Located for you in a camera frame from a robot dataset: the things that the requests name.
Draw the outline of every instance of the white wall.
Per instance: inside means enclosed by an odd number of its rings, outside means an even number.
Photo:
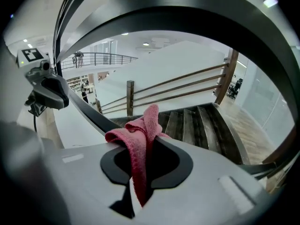
[[[96,145],[105,143],[101,135],[70,100],[69,106],[54,110],[55,122],[64,148],[74,148],[76,145]]]
[[[91,73],[101,73],[106,72],[108,70],[117,70],[126,65],[89,65],[89,66],[83,66],[80,68],[68,68],[62,70],[62,75],[64,79],[70,79],[77,76],[87,75]]]
[[[118,98],[126,96],[126,82],[128,80],[133,80],[135,82],[135,91],[138,91],[184,74],[222,64],[223,59],[223,53],[217,52],[207,46],[203,46],[200,44],[186,41],[170,45],[137,59],[136,61],[117,70],[106,79],[100,81],[98,85],[96,85],[97,97],[100,101],[100,104],[104,105]],[[172,83],[168,83],[157,88],[138,93],[134,96],[134,98],[140,98],[155,92],[198,81],[203,78],[219,75],[220,71],[221,69],[215,69],[209,72],[201,73]],[[197,85],[136,101],[134,102],[134,105],[214,86],[216,84],[217,79],[214,79],[208,82],[203,82]],[[209,90],[206,92],[196,93],[189,96],[159,102],[157,104],[160,111],[167,111],[176,108],[183,108],[204,104],[207,102],[213,102],[215,101],[215,99],[216,97],[212,95],[212,90]],[[124,103],[125,101],[126,100],[123,99],[119,102],[108,105],[107,107],[112,107],[114,105]],[[148,106],[149,105],[143,105],[134,108],[134,115],[143,114],[144,110]],[[125,105],[119,106],[117,108],[107,110],[107,112],[125,107]],[[125,117],[126,115],[126,110],[106,114],[108,118]]]
[[[255,80],[255,74],[257,70],[257,65],[249,60],[247,64],[247,70],[243,80],[243,84],[240,88],[240,91],[234,101],[234,104],[242,107],[246,101],[246,98],[252,88],[253,82]]]
[[[234,75],[236,76],[236,80],[244,79],[245,74],[246,74],[246,67],[242,66],[241,64],[237,63],[235,70],[234,70]]]
[[[242,107],[278,147],[294,126],[286,101],[268,76],[249,61],[235,104]]]

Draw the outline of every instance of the ceiling light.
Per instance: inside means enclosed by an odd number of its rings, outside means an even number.
[[[265,0],[263,1],[264,5],[266,5],[268,8],[278,4],[278,0]]]
[[[239,64],[241,64],[242,66],[244,66],[245,68],[247,68],[244,64],[242,64],[240,61],[238,61]]]

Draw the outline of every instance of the black curved bar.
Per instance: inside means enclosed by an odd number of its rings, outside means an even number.
[[[251,59],[284,96],[298,130],[292,149],[275,161],[275,170],[296,155],[300,144],[299,66],[284,36],[264,13],[246,0],[110,0],[78,27],[57,61],[103,38],[141,30],[205,36]]]
[[[60,53],[60,38],[65,31],[67,24],[74,15],[75,11],[79,8],[84,0],[64,0],[60,8],[59,16],[56,21],[54,38],[53,38],[53,58],[56,59]]]
[[[164,140],[161,143],[155,140],[152,152],[151,166],[147,167],[149,188],[175,188],[192,172],[193,160],[184,150]],[[100,160],[100,167],[108,179],[124,186],[131,178],[130,164],[129,152],[124,147],[105,153]]]
[[[104,135],[106,132],[120,128],[119,125],[107,119],[105,116],[97,112],[94,108],[82,100],[72,89],[69,88],[69,98],[74,102],[77,108],[97,126]]]

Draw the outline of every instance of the pink cloth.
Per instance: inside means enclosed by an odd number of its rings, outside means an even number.
[[[158,106],[152,104],[145,110],[143,117],[126,123],[125,128],[117,128],[105,134],[106,141],[123,141],[127,146],[135,193],[142,206],[147,202],[146,162],[151,161],[153,141],[156,136],[169,137],[161,131]]]

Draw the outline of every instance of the wooden staircase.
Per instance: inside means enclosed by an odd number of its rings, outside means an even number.
[[[235,164],[249,164],[246,149],[232,124],[215,103],[160,112],[158,123],[173,139],[217,152]],[[111,119],[121,127],[141,116]]]

